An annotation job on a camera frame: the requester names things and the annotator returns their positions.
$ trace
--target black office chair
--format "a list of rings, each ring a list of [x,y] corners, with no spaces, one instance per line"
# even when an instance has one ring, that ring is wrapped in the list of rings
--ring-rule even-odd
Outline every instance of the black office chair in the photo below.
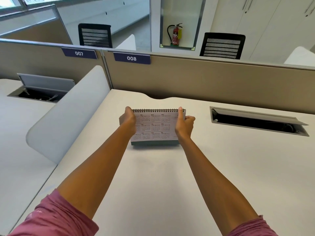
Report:
[[[200,56],[240,59],[245,38],[245,35],[207,32],[204,34]]]
[[[113,47],[110,25],[81,23],[78,28],[81,46]]]

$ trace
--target red fire extinguisher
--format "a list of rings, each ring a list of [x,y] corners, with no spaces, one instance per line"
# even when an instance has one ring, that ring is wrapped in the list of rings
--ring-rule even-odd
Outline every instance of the red fire extinguisher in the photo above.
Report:
[[[180,24],[182,23],[179,23],[177,24],[176,26],[175,25],[169,25],[168,28],[167,28],[167,34],[169,36],[169,39],[171,40],[171,46],[179,46],[179,40],[181,38],[181,31],[182,31],[182,26],[180,26]],[[170,34],[169,34],[169,31],[168,29],[170,27],[174,26],[175,28],[173,29],[173,38],[171,38]]]

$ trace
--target pink sleeve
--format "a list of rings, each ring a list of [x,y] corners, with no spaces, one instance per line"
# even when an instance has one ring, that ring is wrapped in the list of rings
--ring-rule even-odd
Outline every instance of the pink sleeve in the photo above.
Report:
[[[227,236],[278,236],[263,219],[253,219],[233,229]]]
[[[55,189],[8,236],[94,236],[98,229]]]

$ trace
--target hand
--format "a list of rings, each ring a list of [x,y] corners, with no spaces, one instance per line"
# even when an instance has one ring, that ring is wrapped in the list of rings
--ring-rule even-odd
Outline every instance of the hand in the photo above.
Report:
[[[185,120],[183,117],[183,108],[179,107],[178,109],[178,118],[175,127],[175,132],[178,139],[190,138],[192,129],[194,127],[195,117],[186,116]]]
[[[125,113],[119,117],[119,124],[126,125],[130,133],[136,133],[136,116],[130,107],[125,108]]]

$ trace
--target person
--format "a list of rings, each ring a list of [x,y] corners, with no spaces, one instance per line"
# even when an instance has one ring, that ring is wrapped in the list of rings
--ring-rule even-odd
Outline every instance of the person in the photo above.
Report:
[[[203,199],[223,236],[276,236],[242,193],[205,157],[191,139],[195,117],[183,118],[179,108],[175,132]],[[98,226],[92,218],[102,202],[130,138],[136,117],[130,107],[117,130],[50,195],[46,196],[10,236],[90,236]]]

